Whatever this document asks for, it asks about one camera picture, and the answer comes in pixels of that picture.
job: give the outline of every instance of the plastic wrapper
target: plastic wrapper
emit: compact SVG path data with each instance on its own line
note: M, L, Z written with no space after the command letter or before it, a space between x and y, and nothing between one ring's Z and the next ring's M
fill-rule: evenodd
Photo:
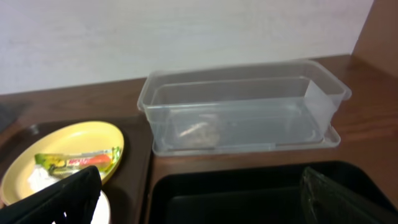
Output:
M96 166L101 176L107 174L121 156L121 148L115 147L81 154L35 155L35 166L28 181L34 192L38 192L88 166Z

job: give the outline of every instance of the clear plastic container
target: clear plastic container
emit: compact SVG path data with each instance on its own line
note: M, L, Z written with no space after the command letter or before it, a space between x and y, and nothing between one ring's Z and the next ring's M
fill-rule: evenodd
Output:
M333 114L351 90L319 63L153 73L138 101L158 155L333 147Z

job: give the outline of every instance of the white wall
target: white wall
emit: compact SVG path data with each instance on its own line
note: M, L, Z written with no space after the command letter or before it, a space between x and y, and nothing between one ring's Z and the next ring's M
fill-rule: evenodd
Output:
M0 94L350 54L372 0L0 0Z

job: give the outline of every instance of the yellow plate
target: yellow plate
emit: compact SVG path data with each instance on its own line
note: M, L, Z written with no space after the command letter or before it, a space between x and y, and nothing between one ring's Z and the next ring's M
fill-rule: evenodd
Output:
M36 153L75 154L112 147L120 147L122 156L123 135L113 124L89 121L59 129L31 145L11 164L1 182L1 199L10 205L33 194L27 179L32 174ZM118 167L121 156L113 169L102 176L103 184Z

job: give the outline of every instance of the brown wooden panel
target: brown wooden panel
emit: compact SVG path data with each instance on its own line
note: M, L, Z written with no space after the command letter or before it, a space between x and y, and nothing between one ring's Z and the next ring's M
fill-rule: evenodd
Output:
M353 55L398 76L398 1L374 0Z

